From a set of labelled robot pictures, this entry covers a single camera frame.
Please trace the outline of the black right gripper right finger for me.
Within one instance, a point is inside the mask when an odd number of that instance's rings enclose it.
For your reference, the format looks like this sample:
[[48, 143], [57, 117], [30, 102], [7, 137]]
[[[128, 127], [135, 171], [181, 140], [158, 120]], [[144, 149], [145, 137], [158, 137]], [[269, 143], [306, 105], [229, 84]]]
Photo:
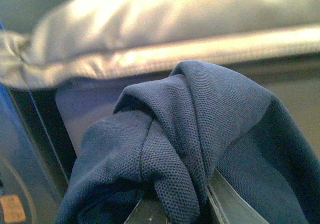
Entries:
[[219, 224], [268, 224], [227, 182], [218, 170], [207, 186], [212, 222]]

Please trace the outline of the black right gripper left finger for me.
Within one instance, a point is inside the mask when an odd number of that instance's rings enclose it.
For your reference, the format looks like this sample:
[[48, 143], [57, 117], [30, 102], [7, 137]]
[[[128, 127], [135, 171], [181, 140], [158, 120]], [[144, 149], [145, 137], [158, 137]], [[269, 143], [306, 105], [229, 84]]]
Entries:
[[157, 197], [144, 195], [124, 224], [168, 224], [169, 218]]

